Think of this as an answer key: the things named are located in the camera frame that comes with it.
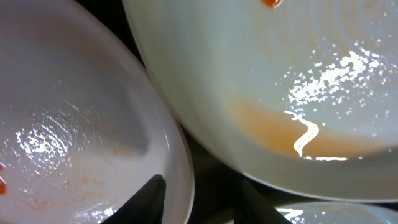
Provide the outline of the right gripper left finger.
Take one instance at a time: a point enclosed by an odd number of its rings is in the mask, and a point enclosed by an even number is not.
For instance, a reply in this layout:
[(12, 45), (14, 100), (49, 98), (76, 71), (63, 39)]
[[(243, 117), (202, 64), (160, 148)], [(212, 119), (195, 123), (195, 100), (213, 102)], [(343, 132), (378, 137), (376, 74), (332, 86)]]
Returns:
[(156, 174), (101, 224), (161, 224), (166, 181)]

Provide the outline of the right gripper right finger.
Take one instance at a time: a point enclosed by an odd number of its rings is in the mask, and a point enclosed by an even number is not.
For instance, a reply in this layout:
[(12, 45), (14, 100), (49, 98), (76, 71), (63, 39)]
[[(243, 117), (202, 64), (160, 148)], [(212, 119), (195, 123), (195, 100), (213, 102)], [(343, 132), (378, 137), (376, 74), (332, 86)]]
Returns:
[(237, 186), (234, 224), (291, 224), (246, 179)]

